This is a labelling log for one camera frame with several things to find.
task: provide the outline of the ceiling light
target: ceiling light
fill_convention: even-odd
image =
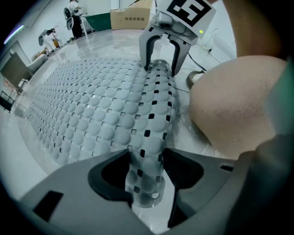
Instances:
[[[23,25],[19,26],[16,30],[14,30],[4,41],[4,44],[6,44],[15,34],[17,34],[20,30],[22,30]]]

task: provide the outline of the cardboard box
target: cardboard box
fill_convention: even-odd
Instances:
[[[128,8],[110,11],[112,30],[145,29],[149,24],[152,0],[139,0]]]

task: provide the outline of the reflective floor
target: reflective floor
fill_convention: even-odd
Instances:
[[[36,139],[35,133],[25,119],[26,109],[29,108],[40,86],[57,66],[63,63],[81,60],[91,57],[124,57],[139,59],[139,36],[141,30],[117,30],[95,32],[86,37],[75,40],[57,52],[34,74],[30,82],[24,87],[23,94],[16,100],[14,110],[9,113],[0,109],[0,173],[3,181],[15,199],[20,199],[34,185],[52,173],[59,166],[46,153],[44,147]],[[171,64],[174,54],[174,46],[166,40],[155,43],[152,59],[164,59]],[[195,45],[191,47],[191,56],[201,66],[210,70],[219,62],[210,56],[206,50]],[[207,138],[191,123],[188,116],[189,89],[186,86],[186,78],[193,70],[201,70],[187,57],[180,72],[175,76],[178,89],[180,108],[178,119],[172,137],[167,142],[167,147],[184,151],[204,154],[212,157],[220,157]],[[166,183],[163,203],[149,209],[134,208],[136,214],[141,217],[155,233],[165,231],[167,220],[173,201],[174,189],[171,182]],[[146,216],[146,210],[155,210],[157,216]]]

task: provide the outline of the black cable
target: black cable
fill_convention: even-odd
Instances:
[[[193,60],[193,62],[194,62],[197,66],[199,66],[201,69],[203,69],[204,71],[207,72],[207,70],[206,70],[205,68],[203,68],[200,64],[198,64],[196,61],[194,61],[194,59],[192,58],[192,56],[190,55],[189,52],[188,52],[188,56],[191,58],[191,60]]]
[[[136,1],[134,1],[133,3],[131,3],[130,5],[133,5],[134,3],[138,2],[138,1],[140,1],[140,0],[136,0]]]
[[[210,56],[212,56],[213,58],[215,58],[212,54],[209,54]],[[217,59],[217,58],[215,58],[220,64],[221,64],[221,62]]]
[[[182,89],[180,89],[180,88],[176,88],[177,90],[181,90],[181,91],[185,91],[185,92],[187,92],[187,93],[190,93],[189,91],[186,91],[186,90],[182,90]]]

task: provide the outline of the gray perforated sheet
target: gray perforated sheet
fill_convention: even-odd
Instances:
[[[160,154],[176,107],[166,61],[154,61],[146,72],[139,61],[95,58],[59,66],[37,93],[28,120],[61,166],[128,148],[126,190],[149,207],[164,187]]]

